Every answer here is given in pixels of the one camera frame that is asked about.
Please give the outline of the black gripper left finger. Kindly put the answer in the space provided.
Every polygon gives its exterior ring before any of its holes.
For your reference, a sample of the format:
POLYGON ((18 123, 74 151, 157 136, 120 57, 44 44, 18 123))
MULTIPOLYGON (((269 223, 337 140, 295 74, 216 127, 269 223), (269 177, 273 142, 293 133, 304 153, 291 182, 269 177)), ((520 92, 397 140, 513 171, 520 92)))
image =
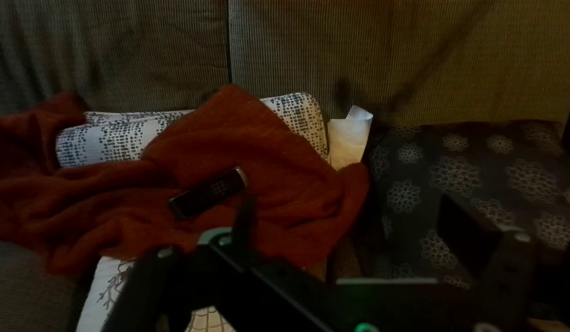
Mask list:
POLYGON ((186 332, 192 308, 184 295, 188 258, 175 247, 142 254, 101 332, 186 332))

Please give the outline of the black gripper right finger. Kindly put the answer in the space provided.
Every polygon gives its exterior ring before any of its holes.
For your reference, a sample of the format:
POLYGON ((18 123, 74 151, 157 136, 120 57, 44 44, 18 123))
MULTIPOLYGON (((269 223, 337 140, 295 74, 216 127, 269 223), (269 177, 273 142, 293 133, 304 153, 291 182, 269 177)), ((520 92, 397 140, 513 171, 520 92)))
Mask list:
POLYGON ((474 287, 472 332, 524 332, 533 273, 533 240, 505 232, 474 287))

